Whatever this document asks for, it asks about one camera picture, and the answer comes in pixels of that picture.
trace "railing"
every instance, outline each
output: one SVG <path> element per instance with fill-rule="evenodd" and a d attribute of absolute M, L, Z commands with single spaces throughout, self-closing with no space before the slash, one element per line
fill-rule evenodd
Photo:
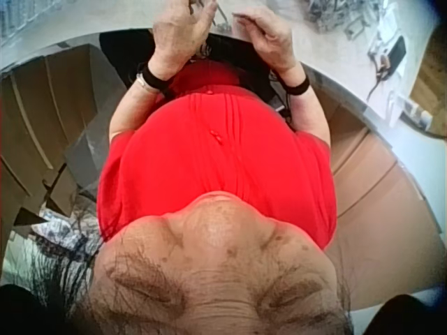
<path fill-rule="evenodd" d="M 63 2 L 65 0 L 0 0 L 1 45 L 39 15 L 60 8 Z"/>

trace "white bracelet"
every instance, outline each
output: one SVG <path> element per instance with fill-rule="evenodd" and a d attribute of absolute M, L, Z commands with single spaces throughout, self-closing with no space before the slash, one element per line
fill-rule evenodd
<path fill-rule="evenodd" d="M 158 92 L 160 92 L 159 89 L 155 89 L 154 87 L 152 87 L 152 86 L 150 86 L 148 83 L 146 83 L 146 81 L 145 81 L 145 79 L 143 78 L 143 76 L 142 76 L 141 73 L 138 73 L 138 74 L 137 74 L 137 82 L 139 82 L 140 85 L 141 85 L 141 87 L 142 87 L 143 89 L 145 89 L 146 91 L 148 91 L 148 92 L 151 92 L 151 93 L 158 93 Z"/>

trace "wrist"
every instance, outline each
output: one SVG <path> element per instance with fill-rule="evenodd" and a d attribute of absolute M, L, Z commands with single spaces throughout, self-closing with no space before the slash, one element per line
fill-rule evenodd
<path fill-rule="evenodd" d="M 174 77 L 182 68 L 181 66 L 170 65 L 165 57 L 154 54 L 147 63 L 149 71 L 158 79 L 167 81 Z"/>
<path fill-rule="evenodd" d="M 288 87 L 297 87 L 306 79 L 306 72 L 299 61 L 292 68 L 277 71 L 277 74 Z"/>

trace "person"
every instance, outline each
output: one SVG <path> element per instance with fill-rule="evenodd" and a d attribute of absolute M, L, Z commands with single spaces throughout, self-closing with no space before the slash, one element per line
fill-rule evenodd
<path fill-rule="evenodd" d="M 190 61 L 216 9 L 168 0 L 153 55 L 112 116 L 105 243 L 85 295 L 70 291 L 81 334 L 351 332 L 323 252 L 336 225 L 330 133 L 291 29 L 266 7 L 233 13 L 291 95 L 294 130 L 240 70 Z"/>

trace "paper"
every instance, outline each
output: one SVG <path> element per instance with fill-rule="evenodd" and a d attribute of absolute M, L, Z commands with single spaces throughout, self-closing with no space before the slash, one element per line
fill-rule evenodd
<path fill-rule="evenodd" d="M 386 14 L 379 22 L 379 34 L 384 44 L 389 43 L 397 33 L 397 21 L 394 8 L 386 11 Z"/>

